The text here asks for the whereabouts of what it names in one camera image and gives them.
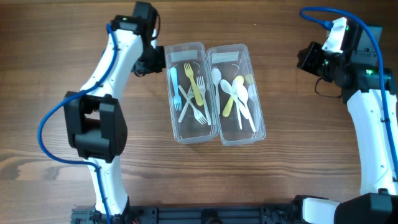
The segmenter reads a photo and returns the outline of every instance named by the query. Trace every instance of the brown wooden surface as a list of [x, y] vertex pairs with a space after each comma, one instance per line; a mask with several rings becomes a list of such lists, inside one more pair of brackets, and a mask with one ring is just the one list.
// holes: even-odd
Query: brown wooden surface
[[[122, 102], [129, 136], [121, 159], [132, 205], [260, 204], [288, 202], [296, 194], [344, 201], [359, 195], [358, 147], [346, 105], [314, 94], [317, 78], [295, 68], [300, 49], [325, 40], [325, 31], [299, 18], [298, 11], [335, 6], [383, 25], [384, 60], [397, 71], [396, 2], [153, 5], [162, 16], [160, 45], [248, 46], [267, 137], [239, 147], [223, 147], [220, 137], [180, 145], [172, 134], [165, 73], [132, 75]], [[36, 132], [43, 115], [66, 91], [79, 90], [95, 69], [107, 40], [104, 25], [133, 8], [133, 3], [0, 5], [0, 223], [68, 223], [71, 209], [95, 202], [88, 169], [48, 159]], [[322, 88], [338, 93], [333, 85]], [[67, 143], [62, 112], [48, 122], [44, 138], [57, 156], [79, 159]]]

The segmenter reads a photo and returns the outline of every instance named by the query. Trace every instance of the clear plastic bin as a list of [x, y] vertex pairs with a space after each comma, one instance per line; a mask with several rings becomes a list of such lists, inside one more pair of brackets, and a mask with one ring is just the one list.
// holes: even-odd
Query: clear plastic bin
[[[218, 132], [220, 132], [221, 142], [225, 146], [248, 144], [264, 139], [266, 136], [266, 129], [248, 48], [244, 44], [213, 47], [207, 51], [206, 55], [203, 44], [199, 42], [168, 46], [165, 49], [167, 86], [169, 90], [170, 112], [175, 139], [182, 144], [205, 142], [217, 136]], [[184, 64], [186, 63], [189, 63], [193, 70], [195, 82], [197, 82], [197, 77], [203, 77], [204, 79], [206, 86], [205, 99], [209, 110], [208, 117], [211, 119], [210, 125], [208, 125], [208, 123], [201, 124], [195, 118], [191, 106], [188, 106], [183, 119], [179, 119], [187, 101], [180, 91], [179, 95], [182, 99], [182, 104], [180, 106], [181, 109], [177, 109], [178, 106], [175, 105], [176, 100], [172, 73], [177, 72], [178, 85], [187, 93], [191, 86], [191, 81], [185, 75]], [[247, 107], [244, 106], [244, 102], [240, 100], [241, 98], [236, 97], [234, 100], [231, 99], [233, 103], [230, 113], [227, 116], [223, 116], [224, 108], [231, 96], [223, 91], [219, 83], [217, 86], [220, 96], [219, 114], [216, 87], [213, 84], [211, 74], [211, 71], [215, 68], [221, 72], [221, 79], [225, 80], [223, 83], [225, 84], [225, 82], [228, 82], [231, 87], [233, 86], [234, 79], [241, 76], [240, 79], [243, 80], [243, 87], [248, 94]], [[204, 106], [198, 106], [195, 97], [191, 99], [191, 102], [194, 104], [195, 108], [206, 117]], [[243, 116], [243, 113], [237, 110], [236, 102], [242, 104], [243, 110], [247, 108], [250, 115], [246, 113], [246, 117]], [[241, 117], [242, 128], [239, 127], [238, 115]], [[251, 117], [252, 123], [247, 119], [249, 116]]]
[[[165, 58], [167, 65], [169, 103], [175, 140], [182, 144], [191, 144], [213, 139], [218, 135], [218, 124], [216, 121], [216, 114], [214, 113], [212, 97], [214, 94], [214, 89], [210, 88], [211, 83], [209, 83], [209, 80], [211, 80], [211, 78], [209, 76], [209, 66], [205, 55], [205, 46], [199, 42], [168, 46], [165, 49]], [[182, 95], [182, 92], [178, 91], [178, 94], [182, 99], [182, 104], [180, 105], [180, 110], [177, 110], [174, 101], [175, 89], [173, 86], [170, 70], [172, 68], [176, 69], [178, 85], [180, 85], [184, 92], [188, 94], [191, 81], [185, 74], [184, 66], [187, 64], [189, 64], [193, 71], [193, 79], [196, 84], [198, 84], [197, 78], [203, 77], [203, 81], [206, 86], [205, 100], [208, 107], [209, 116], [206, 116], [204, 104], [198, 106], [195, 97], [191, 99], [191, 102], [201, 113], [201, 115], [206, 118], [206, 120], [208, 120], [208, 118], [210, 119], [210, 125], [207, 122], [201, 124], [196, 119], [193, 108], [190, 105], [187, 105], [187, 110], [182, 119], [180, 119], [187, 100]]]

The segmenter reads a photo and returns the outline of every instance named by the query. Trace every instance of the blue cable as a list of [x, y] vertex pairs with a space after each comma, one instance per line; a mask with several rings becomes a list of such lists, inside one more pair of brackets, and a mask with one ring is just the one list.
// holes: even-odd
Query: blue cable
[[354, 20], [355, 22], [357, 22], [362, 27], [362, 29], [366, 32], [369, 39], [371, 40], [372, 45], [377, 54], [377, 61], [379, 62], [379, 78], [380, 78], [379, 84], [380, 84], [380, 91], [381, 91], [381, 101], [382, 101], [382, 105], [383, 105], [384, 124], [386, 124], [386, 132], [387, 132], [387, 138], [388, 138], [388, 142], [389, 142], [390, 150], [391, 150], [392, 163], [394, 164], [396, 178], [398, 178], [398, 158], [397, 158], [396, 147], [394, 144], [394, 138], [392, 137], [391, 122], [389, 119], [388, 106], [387, 106], [386, 89], [384, 88], [383, 57], [382, 57], [381, 50], [379, 48], [379, 45], [377, 44], [376, 39], [374, 38], [372, 32], [369, 30], [368, 26], [358, 16], [355, 16], [354, 14], [352, 14], [350, 12], [347, 12], [347, 11], [344, 11], [341, 9], [330, 8], [330, 7], [304, 7], [302, 9], [300, 9], [301, 17], [303, 17], [304, 19], [307, 19], [309, 21], [319, 23], [322, 27], [329, 27], [328, 23], [330, 23], [330, 22], [321, 21], [318, 19], [314, 19], [310, 16], [307, 16], [304, 14], [305, 11], [332, 12], [332, 13], [336, 13], [336, 14], [340, 14], [342, 16], [348, 17], [348, 18]]
[[43, 143], [43, 139], [42, 139], [42, 132], [43, 132], [43, 128], [45, 123], [47, 122], [47, 120], [51, 117], [51, 115], [53, 115], [59, 108], [63, 107], [65, 104], [69, 103], [71, 100], [80, 98], [82, 96], [84, 96], [85, 94], [97, 89], [106, 79], [106, 77], [109, 75], [109, 73], [111, 72], [113, 65], [116, 61], [116, 57], [118, 56], [118, 48], [117, 48], [117, 42], [116, 42], [116, 38], [114, 36], [114, 33], [112, 31], [112, 28], [109, 24], [106, 25], [106, 30], [108, 31], [109, 34], [111, 34], [112, 37], [112, 41], [114, 44], [114, 53], [113, 53], [113, 58], [111, 61], [111, 64], [109, 65], [107, 71], [105, 72], [105, 74], [101, 77], [101, 79], [95, 83], [95, 85], [91, 88], [89, 88], [88, 90], [83, 90], [79, 93], [74, 94], [73, 96], [70, 96], [66, 99], [64, 99], [62, 102], [60, 102], [57, 106], [55, 106], [54, 108], [52, 108], [43, 118], [43, 120], [40, 122], [39, 128], [37, 130], [37, 140], [39, 142], [39, 146], [40, 148], [43, 150], [43, 152], [51, 159], [58, 161], [58, 162], [62, 162], [65, 164], [73, 164], [73, 165], [88, 165], [88, 166], [92, 166], [95, 168], [96, 174], [97, 174], [97, 181], [98, 181], [98, 187], [99, 187], [99, 192], [101, 194], [101, 198], [102, 198], [102, 202], [104, 203], [104, 207], [105, 207], [105, 213], [106, 213], [106, 221], [108, 224], [111, 224], [111, 217], [109, 215], [109, 210], [108, 210], [108, 204], [106, 203], [106, 197], [104, 194], [104, 190], [103, 190], [103, 186], [102, 186], [102, 180], [101, 180], [101, 175], [100, 175], [100, 167], [98, 167], [95, 163], [92, 162], [85, 162], [85, 161], [69, 161], [66, 159], [61, 159], [53, 154], [51, 154], [51, 152], [49, 152], [46, 147], [44, 146]]

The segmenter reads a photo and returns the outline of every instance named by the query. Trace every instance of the black cable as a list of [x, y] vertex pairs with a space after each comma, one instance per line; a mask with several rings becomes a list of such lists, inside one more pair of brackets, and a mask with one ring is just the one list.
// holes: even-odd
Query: black cable
[[157, 33], [156, 33], [155, 37], [151, 38], [151, 40], [157, 39], [157, 36], [159, 36], [159, 34], [160, 34], [160, 15], [159, 15], [159, 13], [157, 14], [157, 17], [159, 18], [159, 25], [157, 26]]
[[341, 98], [341, 95], [340, 96], [328, 96], [328, 95], [324, 95], [324, 94], [319, 93], [318, 90], [317, 90], [317, 86], [318, 86], [318, 83], [319, 83], [320, 80], [323, 80], [323, 78], [319, 78], [317, 80], [317, 82], [315, 83], [315, 93], [316, 94], [318, 94], [320, 96], [324, 96], [324, 97], [329, 97], [329, 98], [337, 98], [337, 99]]

